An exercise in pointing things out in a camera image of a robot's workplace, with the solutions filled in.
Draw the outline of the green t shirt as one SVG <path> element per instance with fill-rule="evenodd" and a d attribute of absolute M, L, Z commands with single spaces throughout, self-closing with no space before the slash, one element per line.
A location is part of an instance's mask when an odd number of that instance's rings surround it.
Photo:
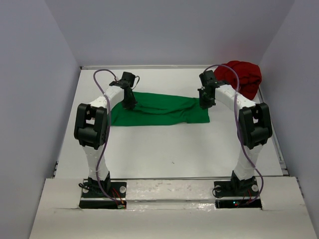
<path fill-rule="evenodd" d="M 112 109 L 112 126 L 166 126 L 181 123 L 209 123 L 208 110 L 198 98 L 135 92 L 137 104 L 126 110 L 118 103 Z"/>

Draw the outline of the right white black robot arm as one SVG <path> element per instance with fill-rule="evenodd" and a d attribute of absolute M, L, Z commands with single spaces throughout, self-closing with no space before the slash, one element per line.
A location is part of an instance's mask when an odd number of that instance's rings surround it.
<path fill-rule="evenodd" d="M 226 81 L 218 81 L 212 70 L 199 75 L 201 88 L 199 105 L 202 109 L 221 102 L 234 112 L 237 136 L 241 145 L 237 164 L 228 181 L 216 181 L 213 194 L 216 198 L 253 196 L 257 199 L 262 186 L 257 185 L 255 174 L 257 159 L 263 146 L 272 137 L 269 107 L 266 103 L 256 103 L 233 88 Z"/>

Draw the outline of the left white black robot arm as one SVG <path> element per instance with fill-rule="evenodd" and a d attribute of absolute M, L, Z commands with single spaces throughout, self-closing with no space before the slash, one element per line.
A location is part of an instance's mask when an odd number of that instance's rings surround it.
<path fill-rule="evenodd" d="M 96 75 L 103 71 L 109 72 L 114 78 L 105 90 L 96 78 Z M 121 104 L 125 110 L 134 109 L 137 100 L 133 89 L 139 80 L 139 76 L 130 72 L 124 72 L 119 79 L 111 70 L 96 70 L 93 73 L 93 81 L 102 95 L 88 104 L 81 103 L 77 107 L 74 137 L 86 154 L 89 168 L 88 182 L 80 186 L 112 201 L 116 199 L 108 195 L 111 178 L 104 156 L 110 136 L 111 111 L 117 104 Z"/>

